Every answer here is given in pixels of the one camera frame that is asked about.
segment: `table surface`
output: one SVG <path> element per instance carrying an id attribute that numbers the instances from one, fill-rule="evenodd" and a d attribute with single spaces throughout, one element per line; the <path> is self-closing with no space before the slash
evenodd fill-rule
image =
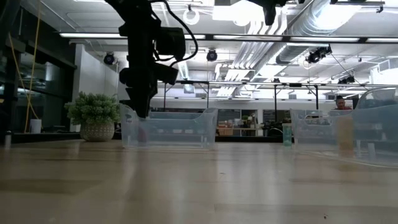
<path id="1" fill-rule="evenodd" d="M 0 153 L 1 223 L 398 223 L 398 169 L 294 153 L 124 149 L 121 141 Z"/>

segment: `security camera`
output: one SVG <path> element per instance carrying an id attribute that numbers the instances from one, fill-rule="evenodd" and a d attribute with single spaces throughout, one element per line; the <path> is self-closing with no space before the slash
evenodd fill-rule
<path id="1" fill-rule="evenodd" d="M 207 53 L 206 57 L 208 62 L 214 62 L 217 60 L 217 53 L 215 49 L 210 49 L 209 52 Z"/>
<path id="2" fill-rule="evenodd" d="M 118 60 L 114 57 L 113 52 L 106 53 L 104 63 L 107 65 L 114 65 Z"/>

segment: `potted plant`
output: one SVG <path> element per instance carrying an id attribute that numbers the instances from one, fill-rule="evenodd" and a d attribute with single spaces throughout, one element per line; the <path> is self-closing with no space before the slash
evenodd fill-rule
<path id="1" fill-rule="evenodd" d="M 72 124 L 81 125 L 80 136 L 86 141 L 109 141 L 114 134 L 114 123 L 119 121 L 116 99 L 103 94 L 85 94 L 72 103 L 66 103 Z"/>

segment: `black cable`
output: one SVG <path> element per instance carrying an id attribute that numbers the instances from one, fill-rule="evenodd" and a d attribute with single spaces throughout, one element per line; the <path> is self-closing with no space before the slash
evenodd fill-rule
<path id="1" fill-rule="evenodd" d="M 336 57 L 335 57 L 333 54 L 330 54 L 330 55 L 336 60 L 336 62 L 340 65 L 341 68 L 344 69 L 344 71 L 345 71 L 348 75 L 351 75 L 351 74 L 345 69 L 345 67 L 343 67 L 342 64 L 340 64 L 340 62 L 336 59 Z M 357 79 L 355 79 L 355 77 L 354 77 L 354 80 L 355 80 L 358 84 L 362 85 L 359 81 L 357 81 Z"/>
<path id="2" fill-rule="evenodd" d="M 173 63 L 170 65 L 170 67 L 173 67 L 176 63 L 183 62 L 183 61 L 186 61 L 186 60 L 190 60 L 191 58 L 193 58 L 194 56 L 196 56 L 196 54 L 198 53 L 198 49 L 199 49 L 197 39 L 196 39 L 195 36 L 193 35 L 192 31 L 188 28 L 188 26 L 187 26 L 180 18 L 178 18 L 178 17 L 174 14 L 174 12 L 171 10 L 171 8 L 170 8 L 170 6 L 169 6 L 169 3 L 168 3 L 166 0 L 154 0 L 154 1 L 149 1 L 149 2 L 150 2 L 150 3 L 163 2 L 163 3 L 166 5 L 167 11 L 170 13 L 170 15 L 171 15 L 176 21 L 178 21 L 178 22 L 185 28 L 185 30 L 187 30 L 188 34 L 191 35 L 191 37 L 192 37 L 193 43 L 195 44 L 195 51 L 194 51 L 189 57 L 183 58 L 183 59 L 180 60 L 180 61 L 175 61 L 175 62 L 173 62 Z"/>

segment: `person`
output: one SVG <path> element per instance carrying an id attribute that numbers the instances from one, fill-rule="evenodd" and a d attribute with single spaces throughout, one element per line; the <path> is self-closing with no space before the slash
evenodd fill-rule
<path id="1" fill-rule="evenodd" d="M 349 106 L 346 106 L 346 101 L 342 96 L 336 97 L 336 110 L 352 110 Z"/>

